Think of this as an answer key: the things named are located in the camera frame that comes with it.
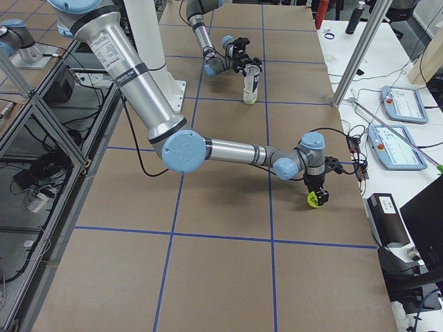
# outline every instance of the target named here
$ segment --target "white cable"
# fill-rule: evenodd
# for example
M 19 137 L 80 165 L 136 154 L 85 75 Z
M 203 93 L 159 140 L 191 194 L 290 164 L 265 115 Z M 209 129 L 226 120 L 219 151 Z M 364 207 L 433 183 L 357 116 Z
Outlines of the white cable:
M 1 279 L 3 280 L 3 295 L 0 298 L 0 302 L 1 302 L 0 311 L 1 311 L 1 309 L 4 308 L 5 303 L 6 303 L 6 277 L 5 277 L 5 274 L 3 273 L 2 270 L 0 270 L 0 274 L 1 274 Z

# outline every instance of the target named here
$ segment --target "label sticker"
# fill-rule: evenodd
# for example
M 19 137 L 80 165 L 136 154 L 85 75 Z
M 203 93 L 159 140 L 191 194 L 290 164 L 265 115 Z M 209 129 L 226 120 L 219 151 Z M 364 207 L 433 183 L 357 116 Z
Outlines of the label sticker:
M 388 196 L 380 196 L 380 204 L 386 214 L 395 214 L 394 203 Z
M 100 37 L 92 43 L 91 50 L 107 71 L 125 60 L 117 46 L 106 33 L 102 33 Z

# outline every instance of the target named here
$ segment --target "black cylinder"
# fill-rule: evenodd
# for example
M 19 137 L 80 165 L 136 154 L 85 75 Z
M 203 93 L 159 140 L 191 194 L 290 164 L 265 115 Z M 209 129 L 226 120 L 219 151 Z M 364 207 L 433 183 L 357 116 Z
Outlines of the black cylinder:
M 359 1 L 357 4 L 357 7 L 354 8 L 354 11 L 352 12 L 351 18 L 349 20 L 349 23 L 346 27 L 346 33 L 349 35 L 352 35 L 355 31 L 355 28 L 357 27 L 357 24 L 360 22 L 361 15 L 363 14 L 363 11 L 365 10 L 365 3 L 364 1 Z

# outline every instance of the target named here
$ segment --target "red object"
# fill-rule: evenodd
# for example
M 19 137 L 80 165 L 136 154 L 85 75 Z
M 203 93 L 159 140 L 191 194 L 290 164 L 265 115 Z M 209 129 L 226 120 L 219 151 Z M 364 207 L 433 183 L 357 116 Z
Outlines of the red object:
M 318 5 L 317 14 L 316 14 L 317 30 L 321 27 L 321 24 L 325 18 L 328 5 L 329 5 L 329 0 L 320 0 L 320 4 Z

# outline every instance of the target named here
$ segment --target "blue joint cap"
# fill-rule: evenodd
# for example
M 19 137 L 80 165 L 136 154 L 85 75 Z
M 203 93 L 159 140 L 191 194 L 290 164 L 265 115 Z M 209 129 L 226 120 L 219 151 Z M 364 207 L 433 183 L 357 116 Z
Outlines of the blue joint cap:
M 58 33 L 61 34 L 62 36 L 68 37 L 68 38 L 74 38 L 74 35 L 71 33 L 71 31 L 67 27 L 57 25 L 57 28 L 58 28 Z
M 23 23 L 20 19 L 6 19 L 3 22 L 0 22 L 2 26 L 5 28 L 25 28 L 26 24 Z
M 297 164 L 289 158 L 277 159 L 272 167 L 274 168 L 277 176 L 284 181 L 293 178 L 299 172 Z
M 227 42 L 229 39 L 234 39 L 234 37 L 231 36 L 231 35 L 226 35 L 226 36 L 224 36 L 224 37 L 221 39 L 221 47 L 224 48 L 224 44 L 226 44 L 226 42 Z
M 96 9 L 102 0 L 48 0 L 48 2 L 61 12 L 78 15 Z
M 168 168 L 178 173 L 190 173 L 205 161 L 205 140 L 193 130 L 180 130 L 165 142 L 161 158 Z
M 205 68 L 205 72 L 206 72 L 206 74 L 207 74 L 209 77 L 216 76 L 216 73 L 214 72 L 214 69 L 212 69 L 208 64 L 205 64 L 205 65 L 204 65 L 204 68 Z
M 323 150 L 326 147 L 325 138 L 321 133 L 312 131 L 302 137 L 302 145 L 311 150 Z
M 2 43 L 0 41 L 0 50 L 6 55 L 7 57 L 12 57 L 15 54 L 15 49 L 13 49 L 11 46 Z

